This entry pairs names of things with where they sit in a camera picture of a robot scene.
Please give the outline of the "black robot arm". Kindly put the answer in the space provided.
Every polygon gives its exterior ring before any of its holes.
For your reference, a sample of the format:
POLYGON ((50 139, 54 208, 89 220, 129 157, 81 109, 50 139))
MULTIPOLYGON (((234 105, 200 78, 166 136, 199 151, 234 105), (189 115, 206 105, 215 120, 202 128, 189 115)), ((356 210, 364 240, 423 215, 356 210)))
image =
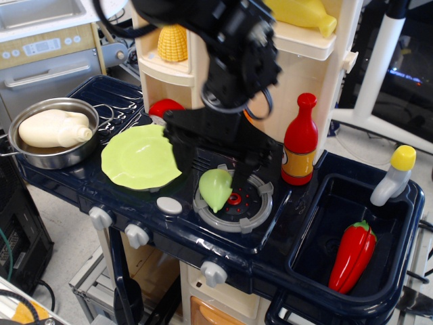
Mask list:
POLYGON ((173 147, 177 167, 190 170, 198 148, 236 161, 233 188, 253 172, 270 165, 277 145, 250 124, 249 101, 276 84, 280 66, 273 43, 274 18, 262 1, 134 1, 145 26, 122 29, 110 24, 99 1, 93 6, 111 33, 139 38, 158 27, 178 24, 199 36, 209 57, 202 86, 203 107, 164 113, 164 135, 173 147))

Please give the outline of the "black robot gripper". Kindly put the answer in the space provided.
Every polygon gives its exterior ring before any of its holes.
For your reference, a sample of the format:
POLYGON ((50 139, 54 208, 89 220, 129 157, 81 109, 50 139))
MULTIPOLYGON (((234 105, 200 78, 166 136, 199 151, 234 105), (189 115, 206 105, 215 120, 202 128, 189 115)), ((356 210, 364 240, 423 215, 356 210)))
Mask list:
POLYGON ((231 187, 237 190, 255 170, 270 165, 278 146, 244 116, 250 99, 245 88, 268 94, 267 87, 276 83, 280 71, 274 53, 247 53, 229 65, 211 55, 201 93, 204 107, 164 114, 164 136, 172 145, 178 170, 190 171, 198 148, 233 157, 231 187))

